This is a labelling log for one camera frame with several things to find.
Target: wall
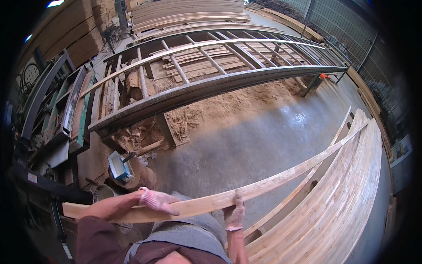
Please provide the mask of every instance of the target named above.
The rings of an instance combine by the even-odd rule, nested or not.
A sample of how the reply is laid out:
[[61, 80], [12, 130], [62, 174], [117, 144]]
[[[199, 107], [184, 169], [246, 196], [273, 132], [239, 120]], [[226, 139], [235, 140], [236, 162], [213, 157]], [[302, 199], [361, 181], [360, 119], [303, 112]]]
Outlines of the wall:
[[[306, 13], [311, 0], [281, 0]], [[408, 133], [406, 80], [375, 23], [363, 9], [339, 0], [315, 0], [309, 22], [351, 61], [382, 109], [381, 117], [390, 141]]]

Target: pink work glove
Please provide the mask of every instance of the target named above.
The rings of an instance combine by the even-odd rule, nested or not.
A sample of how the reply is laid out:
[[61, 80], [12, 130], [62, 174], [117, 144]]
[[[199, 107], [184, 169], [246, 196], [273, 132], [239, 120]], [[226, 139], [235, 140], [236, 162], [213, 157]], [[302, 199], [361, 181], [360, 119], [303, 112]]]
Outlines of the pink work glove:
[[169, 205], [176, 201], [180, 201], [179, 198], [166, 193], [150, 190], [147, 187], [140, 187], [138, 191], [139, 190], [145, 191], [145, 193], [141, 195], [139, 205], [146, 205], [154, 211], [165, 212], [170, 215], [180, 215], [179, 211]]
[[226, 231], [236, 231], [243, 229], [243, 218], [245, 216], [245, 205], [243, 204], [242, 195], [236, 194], [236, 205], [223, 208], [224, 221], [226, 223]]

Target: concrete floor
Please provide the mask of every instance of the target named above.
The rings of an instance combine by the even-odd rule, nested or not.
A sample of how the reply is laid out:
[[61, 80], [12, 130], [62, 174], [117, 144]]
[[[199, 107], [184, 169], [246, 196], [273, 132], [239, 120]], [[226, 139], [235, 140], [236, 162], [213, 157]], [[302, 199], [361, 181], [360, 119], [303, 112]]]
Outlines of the concrete floor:
[[[286, 34], [299, 35], [286, 26], [255, 13], [251, 23], [273, 26]], [[121, 43], [116, 51], [123, 49]], [[104, 66], [95, 65], [100, 79]], [[339, 85], [324, 82], [295, 104], [268, 110], [253, 119], [230, 128], [197, 135], [187, 144], [159, 153], [151, 160], [153, 169], [163, 182], [162, 189], [202, 197], [238, 188], [291, 168], [325, 150], [337, 132], [349, 106], [370, 114], [356, 85], [345, 75]], [[385, 216], [389, 205], [391, 180], [387, 157], [383, 153], [381, 176], [373, 210], [367, 226], [351, 253], [347, 264], [371, 263], [381, 246]], [[247, 201], [245, 228], [250, 227], [278, 205], [302, 181], [303, 177]], [[222, 212], [214, 212], [223, 225]], [[50, 234], [32, 230], [33, 241], [44, 254], [54, 256], [59, 263], [68, 263], [61, 245]], [[69, 234], [69, 247], [75, 256], [76, 235]]]

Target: curved wooden board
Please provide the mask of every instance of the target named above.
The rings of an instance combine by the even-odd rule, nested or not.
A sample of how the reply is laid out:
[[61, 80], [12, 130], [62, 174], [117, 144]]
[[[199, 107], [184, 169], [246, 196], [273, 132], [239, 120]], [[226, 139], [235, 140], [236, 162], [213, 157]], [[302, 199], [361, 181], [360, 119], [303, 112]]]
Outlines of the curved wooden board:
[[[352, 109], [352, 107], [350, 106], [349, 109], [347, 110], [347, 113], [346, 113], [346, 116], [344, 117], [343, 122], [340, 125], [340, 128], [338, 129], [338, 131], [335, 134], [335, 136], [334, 136], [333, 140], [331, 141], [331, 143], [328, 145], [328, 148], [330, 148], [331, 146], [333, 146], [334, 143], [337, 141], [337, 138], [340, 135], [341, 130], [343, 129], [344, 125], [346, 124], [346, 120], [349, 117], [349, 113], [350, 113], [350, 110], [351, 109]], [[315, 174], [315, 172], [317, 171], [317, 169], [319, 168], [319, 166], [321, 165], [321, 163], [319, 163], [318, 165], [316, 165], [309, 172], [309, 174], [303, 179], [303, 181], [301, 183], [299, 183], [299, 185], [279, 205], [277, 205], [271, 212], [269, 212], [261, 220], [259, 220], [254, 225], [252, 225], [247, 230], [245, 230], [243, 232], [243, 237], [247, 237], [250, 234], [252, 234], [255, 230], [257, 230], [258, 228], [260, 228], [263, 224], [265, 224], [266, 222], [268, 222], [268, 220], [270, 220], [273, 216], [275, 216], [281, 209], [283, 209], [286, 206], [286, 204], [288, 204], [296, 196], [296, 194], [298, 194], [300, 192], [300, 190], [302, 190], [302, 188], [307, 184], [307, 182], [312, 178], [312, 176]]]
[[[271, 176], [267, 179], [234, 189], [223, 193], [217, 193], [210, 196], [205, 196], [197, 199], [179, 201], [172, 204], [174, 209], [180, 212], [179, 216], [172, 216], [162, 212], [153, 211], [147, 207], [133, 207], [125, 215], [112, 220], [115, 223], [148, 223], [166, 220], [175, 220], [186, 218], [195, 215], [201, 215], [207, 212], [212, 212], [228, 206], [234, 205], [235, 194], [239, 193], [243, 199], [249, 200], [257, 197], [263, 193], [281, 186], [297, 176], [305, 173], [307, 170], [315, 167], [324, 159], [332, 155], [335, 151], [340, 149], [344, 144], [351, 140], [361, 129], [363, 129], [368, 122], [365, 122], [355, 132], [350, 133], [346, 138], [334, 144], [332, 147], [324, 150], [318, 155], [304, 161], [293, 168], [283, 171], [279, 174]], [[70, 218], [79, 218], [79, 214], [89, 205], [63, 203], [63, 215]]]

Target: brown sleeve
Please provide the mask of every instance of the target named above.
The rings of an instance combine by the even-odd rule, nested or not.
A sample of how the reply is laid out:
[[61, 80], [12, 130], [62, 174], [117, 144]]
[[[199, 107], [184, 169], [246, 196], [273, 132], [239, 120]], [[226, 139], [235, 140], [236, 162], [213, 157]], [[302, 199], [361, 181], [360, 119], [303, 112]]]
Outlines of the brown sleeve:
[[116, 239], [117, 229], [103, 219], [86, 216], [78, 221], [76, 263], [123, 263], [128, 250], [122, 250]]

